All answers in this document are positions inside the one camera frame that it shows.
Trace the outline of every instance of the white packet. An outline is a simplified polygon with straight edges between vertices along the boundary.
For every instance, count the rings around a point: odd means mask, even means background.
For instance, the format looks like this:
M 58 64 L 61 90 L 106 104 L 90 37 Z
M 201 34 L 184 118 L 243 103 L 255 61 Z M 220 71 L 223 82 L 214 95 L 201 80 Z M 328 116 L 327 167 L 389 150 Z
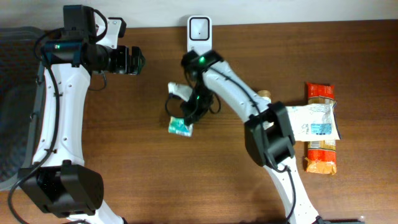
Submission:
M 296 141 L 340 140 L 333 104 L 287 106 Z

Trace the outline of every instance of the teal object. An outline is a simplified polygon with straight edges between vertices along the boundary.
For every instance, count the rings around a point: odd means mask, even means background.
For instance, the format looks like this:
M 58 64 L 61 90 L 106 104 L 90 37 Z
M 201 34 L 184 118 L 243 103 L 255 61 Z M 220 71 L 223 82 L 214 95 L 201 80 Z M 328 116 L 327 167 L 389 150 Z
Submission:
M 171 117 L 169 123 L 169 133 L 191 137 L 192 131 L 193 131 L 193 124 L 187 126 L 184 123 L 184 119 Z

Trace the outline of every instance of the brown tabletop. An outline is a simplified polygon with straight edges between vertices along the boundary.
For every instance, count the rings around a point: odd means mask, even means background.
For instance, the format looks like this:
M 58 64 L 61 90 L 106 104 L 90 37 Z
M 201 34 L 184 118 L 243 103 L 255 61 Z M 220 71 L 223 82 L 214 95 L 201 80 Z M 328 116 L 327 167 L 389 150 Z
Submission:
M 129 223 L 283 219 L 228 105 L 195 124 L 192 138 L 167 132 L 167 83 L 185 83 L 186 28 L 128 29 L 119 43 L 139 46 L 147 65 L 136 77 L 109 74 L 107 89 L 87 93 L 83 118 L 86 166 L 102 175 L 113 211 Z M 216 26 L 213 48 L 273 101 L 304 105 L 305 82 L 335 85 L 337 174 L 306 173 L 304 144 L 295 145 L 308 196 L 326 220 L 398 220 L 398 21 Z M 0 192 L 1 223 L 15 223 L 6 198 Z M 20 190 L 14 203 L 28 222 L 67 221 L 41 213 Z

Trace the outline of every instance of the robotic arm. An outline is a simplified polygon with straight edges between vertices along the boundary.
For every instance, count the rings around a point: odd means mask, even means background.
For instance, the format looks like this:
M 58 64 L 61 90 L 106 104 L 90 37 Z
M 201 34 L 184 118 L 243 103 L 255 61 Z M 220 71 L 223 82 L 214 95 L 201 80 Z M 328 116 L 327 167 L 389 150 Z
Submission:
M 244 123 L 246 149 L 275 183 L 287 221 L 291 224 L 323 223 L 297 172 L 295 139 L 285 106 L 280 102 L 270 104 L 257 95 L 215 51 L 203 55 L 191 51 L 184 55 L 181 64 L 188 78 L 196 81 L 191 91 L 183 85 L 171 84 L 174 88 L 170 88 L 169 84 L 171 95 L 189 99 L 180 106 L 185 124 L 190 125 L 205 115 L 213 103 L 213 94 L 218 94 Z M 264 130 L 265 121 L 274 122 L 274 125 Z
M 64 6 L 63 17 L 61 38 L 41 48 L 46 67 L 42 132 L 33 166 L 19 171 L 23 181 L 16 185 L 44 213 L 91 224 L 127 223 L 103 200 L 101 175 L 84 167 L 83 108 L 93 72 L 138 75 L 145 58 L 139 47 L 130 55 L 129 47 L 118 45 L 126 30 L 122 18 L 105 18 L 87 6 Z M 12 204 L 10 209 L 23 223 Z

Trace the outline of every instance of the snack bag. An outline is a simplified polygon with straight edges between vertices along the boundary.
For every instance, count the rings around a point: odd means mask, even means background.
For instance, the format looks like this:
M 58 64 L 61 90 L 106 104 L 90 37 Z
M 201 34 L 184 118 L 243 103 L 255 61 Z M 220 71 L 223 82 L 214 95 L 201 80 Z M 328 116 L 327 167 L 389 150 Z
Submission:
M 335 105 L 335 87 L 307 83 L 308 104 L 330 103 Z M 336 174 L 336 140 L 308 142 L 307 172 Z

